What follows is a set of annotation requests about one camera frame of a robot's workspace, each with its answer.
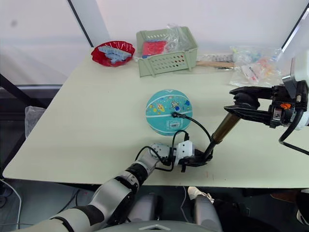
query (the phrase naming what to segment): white table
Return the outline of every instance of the white table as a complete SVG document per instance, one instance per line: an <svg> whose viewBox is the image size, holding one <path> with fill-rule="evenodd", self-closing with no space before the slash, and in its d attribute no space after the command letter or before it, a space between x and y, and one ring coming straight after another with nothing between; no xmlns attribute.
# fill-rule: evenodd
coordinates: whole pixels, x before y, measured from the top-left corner
<svg viewBox="0 0 309 232"><path fill-rule="evenodd" d="M155 133L145 119L148 99L166 88L185 93L193 118L213 133L233 105L228 92L230 72L166 73L139 77L137 63L103 67L90 56L64 86L4 170L7 178L101 184L134 160L141 147L171 144L171 137ZM147 185L217 186L245 188L309 188L309 156L278 143L285 129L241 120L214 151L207 165L185 173L155 170ZM191 123L187 131L200 150L208 140ZM309 128L294 132L289 142L309 149ZM177 142L183 139L178 136Z"/></svg>

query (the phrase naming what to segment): teal ball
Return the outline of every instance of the teal ball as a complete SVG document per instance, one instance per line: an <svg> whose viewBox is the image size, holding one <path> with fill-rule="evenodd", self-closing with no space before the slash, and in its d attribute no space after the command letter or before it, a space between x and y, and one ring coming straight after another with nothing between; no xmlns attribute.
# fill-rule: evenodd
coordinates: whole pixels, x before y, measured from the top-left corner
<svg viewBox="0 0 309 232"><path fill-rule="evenodd" d="M178 130L186 129L190 120L173 118L177 112L192 117L192 105L185 94L174 89L155 93L147 102L146 119L150 127L159 134L173 136Z"/></svg>

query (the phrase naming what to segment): gray robot arm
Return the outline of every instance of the gray robot arm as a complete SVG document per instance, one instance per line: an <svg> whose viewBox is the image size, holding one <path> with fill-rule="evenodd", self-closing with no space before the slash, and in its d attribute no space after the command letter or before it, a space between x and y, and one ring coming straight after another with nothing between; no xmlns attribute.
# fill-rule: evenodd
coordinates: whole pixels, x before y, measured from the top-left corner
<svg viewBox="0 0 309 232"><path fill-rule="evenodd" d="M21 232L91 232L102 225L116 225L126 219L126 212L134 201L135 193L155 169L159 159L146 152L117 177L102 184L91 202L52 216Z"/></svg>

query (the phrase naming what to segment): wooden stick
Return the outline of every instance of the wooden stick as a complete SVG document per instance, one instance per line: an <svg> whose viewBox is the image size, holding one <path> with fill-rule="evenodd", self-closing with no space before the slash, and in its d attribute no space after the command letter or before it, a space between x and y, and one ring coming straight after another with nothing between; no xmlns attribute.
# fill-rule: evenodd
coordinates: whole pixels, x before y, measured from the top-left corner
<svg viewBox="0 0 309 232"><path fill-rule="evenodd" d="M197 61L197 66L234 68L233 62Z"/></svg>

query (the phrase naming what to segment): green basket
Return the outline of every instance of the green basket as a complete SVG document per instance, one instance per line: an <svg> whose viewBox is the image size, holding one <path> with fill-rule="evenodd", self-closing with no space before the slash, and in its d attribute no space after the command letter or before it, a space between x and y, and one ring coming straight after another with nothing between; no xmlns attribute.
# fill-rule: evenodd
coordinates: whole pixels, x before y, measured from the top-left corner
<svg viewBox="0 0 309 232"><path fill-rule="evenodd" d="M191 70L197 64L197 43L188 27L181 27L191 42L192 47L188 51L171 52L162 55L149 56L139 59L140 76L155 76L159 73L167 73L182 69ZM142 54L143 43L148 40L165 40L168 29L142 30L136 34L137 52Z"/></svg>

